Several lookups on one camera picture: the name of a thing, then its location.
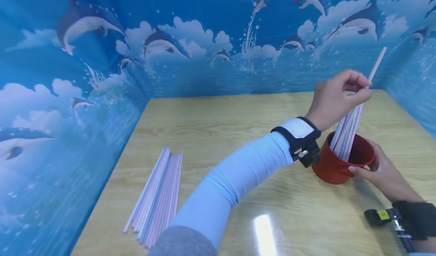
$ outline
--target wrist strap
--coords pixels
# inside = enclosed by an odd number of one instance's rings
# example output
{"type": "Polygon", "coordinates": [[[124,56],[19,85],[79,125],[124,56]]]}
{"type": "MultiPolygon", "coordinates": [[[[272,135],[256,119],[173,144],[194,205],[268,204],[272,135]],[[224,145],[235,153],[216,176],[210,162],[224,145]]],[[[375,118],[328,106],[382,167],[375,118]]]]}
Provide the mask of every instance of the wrist strap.
{"type": "Polygon", "coordinates": [[[321,131],[319,131],[308,119],[304,117],[291,119],[281,126],[273,128],[271,132],[280,133],[288,141],[290,146],[289,152],[293,161],[300,159],[301,163],[306,168],[312,165],[314,162],[318,162],[319,147],[316,143],[316,139],[321,136],[321,131]],[[291,124],[295,121],[299,121],[297,119],[302,120],[302,124],[306,126],[301,127],[291,124]],[[302,135],[302,128],[309,128],[309,131],[302,135]]]}
{"type": "Polygon", "coordinates": [[[414,240],[436,237],[436,207],[427,202],[398,201],[392,204],[402,217],[404,230],[414,240]]]}

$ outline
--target gray sleeve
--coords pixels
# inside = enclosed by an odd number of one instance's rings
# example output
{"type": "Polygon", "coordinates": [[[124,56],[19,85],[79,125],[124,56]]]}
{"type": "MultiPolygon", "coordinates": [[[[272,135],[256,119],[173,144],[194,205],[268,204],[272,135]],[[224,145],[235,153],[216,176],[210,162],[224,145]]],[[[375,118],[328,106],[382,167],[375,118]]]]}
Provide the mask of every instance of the gray sleeve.
{"type": "Polygon", "coordinates": [[[161,233],[148,256],[217,256],[212,242],[192,228],[174,226],[161,233]]]}

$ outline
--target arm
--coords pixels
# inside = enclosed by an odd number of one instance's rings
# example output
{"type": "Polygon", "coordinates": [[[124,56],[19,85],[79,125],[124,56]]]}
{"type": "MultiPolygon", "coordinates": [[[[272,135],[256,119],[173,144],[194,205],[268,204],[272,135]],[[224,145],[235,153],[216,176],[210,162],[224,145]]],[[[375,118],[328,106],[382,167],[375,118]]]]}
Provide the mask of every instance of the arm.
{"type": "MultiPolygon", "coordinates": [[[[367,86],[365,76],[352,70],[318,84],[306,118],[321,131],[332,127],[370,98],[367,86]],[[344,96],[343,90],[357,93],[344,96]]],[[[288,130],[296,133],[313,130],[300,119],[291,119],[282,126],[292,126],[288,130]]],[[[273,132],[224,159],[190,195],[149,256],[216,256],[230,210],[267,177],[292,163],[289,147],[280,133],[273,132]]]]}
{"type": "MultiPolygon", "coordinates": [[[[424,199],[404,179],[382,148],[370,140],[368,142],[372,145],[376,156],[375,161],[370,165],[370,170],[353,166],[350,166],[349,170],[355,175],[372,182],[391,203],[403,200],[424,202],[424,199]]],[[[412,245],[416,251],[424,253],[413,253],[413,255],[436,255],[435,237],[429,237],[425,241],[413,240],[412,245]]]]}

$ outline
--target pile of straws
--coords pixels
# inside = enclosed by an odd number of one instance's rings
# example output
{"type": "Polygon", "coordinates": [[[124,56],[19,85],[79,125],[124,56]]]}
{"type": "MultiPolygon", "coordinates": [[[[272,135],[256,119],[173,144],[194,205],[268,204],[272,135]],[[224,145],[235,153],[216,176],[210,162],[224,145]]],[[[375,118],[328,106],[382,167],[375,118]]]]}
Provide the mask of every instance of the pile of straws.
{"type": "Polygon", "coordinates": [[[126,233],[131,224],[139,244],[148,249],[176,215],[182,158],[183,152],[174,155],[166,144],[124,227],[126,233]]]}
{"type": "MultiPolygon", "coordinates": [[[[369,74],[368,80],[370,82],[374,78],[385,52],[386,47],[381,50],[381,53],[369,74]]],[[[358,105],[341,119],[336,128],[335,135],[330,142],[330,149],[332,149],[332,151],[344,161],[348,161],[350,158],[357,126],[359,125],[359,119],[362,113],[362,107],[363,104],[358,105]]]]}

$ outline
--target left hand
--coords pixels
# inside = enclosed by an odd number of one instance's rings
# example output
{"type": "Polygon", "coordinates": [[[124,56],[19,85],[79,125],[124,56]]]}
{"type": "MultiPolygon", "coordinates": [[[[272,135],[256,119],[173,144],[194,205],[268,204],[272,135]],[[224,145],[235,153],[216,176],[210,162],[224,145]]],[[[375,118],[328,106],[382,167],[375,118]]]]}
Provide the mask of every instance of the left hand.
{"type": "Polygon", "coordinates": [[[316,85],[313,102],[306,118],[322,132],[333,127],[354,107],[368,101],[371,83],[355,70],[343,70],[316,85]],[[344,91],[355,92],[345,95],[344,91]]]}

